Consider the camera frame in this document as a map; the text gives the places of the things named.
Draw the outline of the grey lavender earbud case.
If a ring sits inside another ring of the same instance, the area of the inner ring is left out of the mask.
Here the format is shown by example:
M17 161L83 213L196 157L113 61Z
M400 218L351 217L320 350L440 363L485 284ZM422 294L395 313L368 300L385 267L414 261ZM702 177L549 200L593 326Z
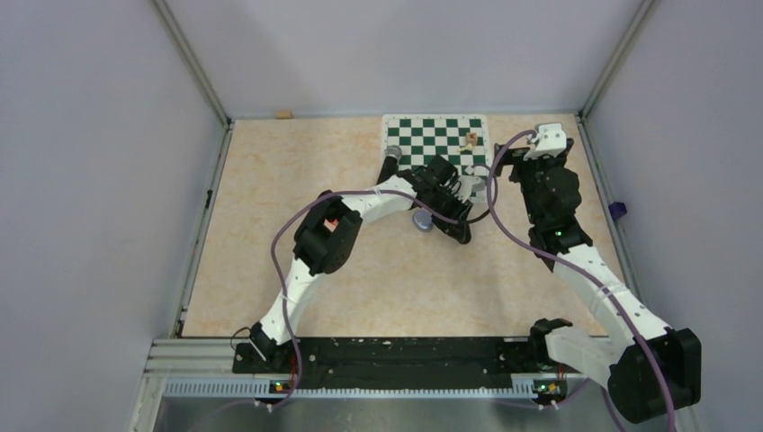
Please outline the grey lavender earbud case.
M412 222L422 232L430 232L434 228L433 215L429 211L415 211L412 215Z

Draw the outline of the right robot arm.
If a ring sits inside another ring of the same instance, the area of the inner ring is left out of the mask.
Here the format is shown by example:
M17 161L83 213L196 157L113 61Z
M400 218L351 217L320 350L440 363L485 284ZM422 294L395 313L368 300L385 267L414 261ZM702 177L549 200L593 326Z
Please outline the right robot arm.
M689 328L674 329L652 313L608 267L577 220L579 176L566 167L569 151L537 156L513 148L502 158L520 186L530 245L567 283L606 330L601 341L564 319L539 319L527 347L530 364L551 371L568 365L599 384L618 413L642 423L701 400L702 346Z

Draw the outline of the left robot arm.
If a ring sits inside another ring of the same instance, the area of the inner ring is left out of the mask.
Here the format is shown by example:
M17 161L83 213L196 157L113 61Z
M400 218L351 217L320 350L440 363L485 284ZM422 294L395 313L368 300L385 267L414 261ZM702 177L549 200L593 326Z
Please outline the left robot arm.
M471 241L471 196L485 185L482 178L460 175L441 156L425 166L400 169L398 147L385 156L376 184L359 191L326 190L286 222L296 224L289 271L276 273L280 293L269 311L255 323L249 336L255 361L267 372L277 372L288 361L285 345L322 279L338 271L351 256L361 228L386 216L419 208L446 236L465 245Z

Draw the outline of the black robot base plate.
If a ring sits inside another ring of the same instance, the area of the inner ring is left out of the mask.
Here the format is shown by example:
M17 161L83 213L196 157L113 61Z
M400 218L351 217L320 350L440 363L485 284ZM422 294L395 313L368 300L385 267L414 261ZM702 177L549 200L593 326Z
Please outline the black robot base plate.
M233 373L285 375L299 390L508 389L526 375L551 382L573 371L537 359L526 337L299 337L259 353L261 341L236 343Z

